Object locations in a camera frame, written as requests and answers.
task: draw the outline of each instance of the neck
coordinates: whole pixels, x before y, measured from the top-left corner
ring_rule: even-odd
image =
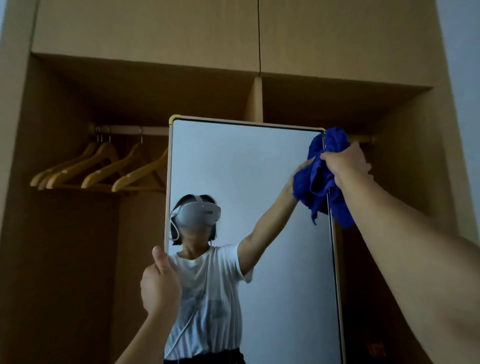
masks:
[[[197,243],[189,243],[188,241],[182,241],[182,251],[179,252],[179,256],[181,258],[194,260],[197,259],[199,256],[204,254],[209,248],[207,244],[197,244]]]

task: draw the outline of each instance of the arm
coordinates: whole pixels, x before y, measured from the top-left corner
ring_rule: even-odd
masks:
[[[252,233],[240,242],[238,256],[240,271],[243,275],[253,269],[265,249],[275,240],[287,224],[298,203],[295,197],[293,197],[293,176],[299,170],[308,166],[312,160],[307,160],[297,168],[273,205],[255,224]]]
[[[438,230],[377,185],[353,144],[324,153],[347,206],[413,333],[435,364],[480,357],[480,249]]]
[[[177,318],[181,287],[167,255],[153,251],[155,264],[144,271],[142,300],[148,317],[115,364],[162,363],[163,351]]]

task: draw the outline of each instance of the white t-shirt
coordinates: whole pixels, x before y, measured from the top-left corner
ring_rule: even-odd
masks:
[[[232,350],[240,346],[242,319],[238,244],[211,246],[195,260],[171,255],[183,287],[180,312],[165,346],[165,359]]]

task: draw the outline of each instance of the mirror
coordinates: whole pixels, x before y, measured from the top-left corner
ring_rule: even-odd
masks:
[[[239,346],[248,364],[342,362],[329,216],[319,214],[314,225],[310,210],[298,203],[253,272],[243,275],[238,262],[237,244],[252,233],[305,162],[317,135],[318,130],[268,124],[195,118],[173,122],[167,219],[189,194],[212,197],[200,203],[214,202],[221,213],[212,247],[197,259],[188,259],[189,247],[173,244],[180,221],[167,231],[166,248],[179,270],[183,297],[166,359]],[[192,196],[187,200],[196,201]],[[210,228],[179,229],[188,244],[212,238]],[[214,256],[219,247],[222,253]]]

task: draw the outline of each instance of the short black hair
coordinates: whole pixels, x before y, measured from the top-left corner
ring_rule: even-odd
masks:
[[[209,196],[207,194],[201,194],[200,195],[200,198],[202,199],[202,201],[204,202],[211,202],[213,204],[216,205],[216,201],[213,199],[212,196]],[[182,197],[175,205],[175,207],[173,208],[173,210],[175,210],[178,206],[182,206],[188,202],[195,202],[196,201],[196,198],[195,198],[195,195],[192,195],[192,194],[186,194],[184,197]],[[177,224],[177,222],[175,221],[175,217],[172,218],[172,221]],[[170,232],[172,234],[172,239],[176,239],[173,241],[173,245],[181,245],[181,235],[180,233],[177,231],[177,229],[173,226],[172,223],[170,223]],[[212,242],[213,240],[215,240],[216,238],[216,224],[214,226],[212,226],[212,231],[210,232],[210,236],[208,237],[208,241],[209,242]]]

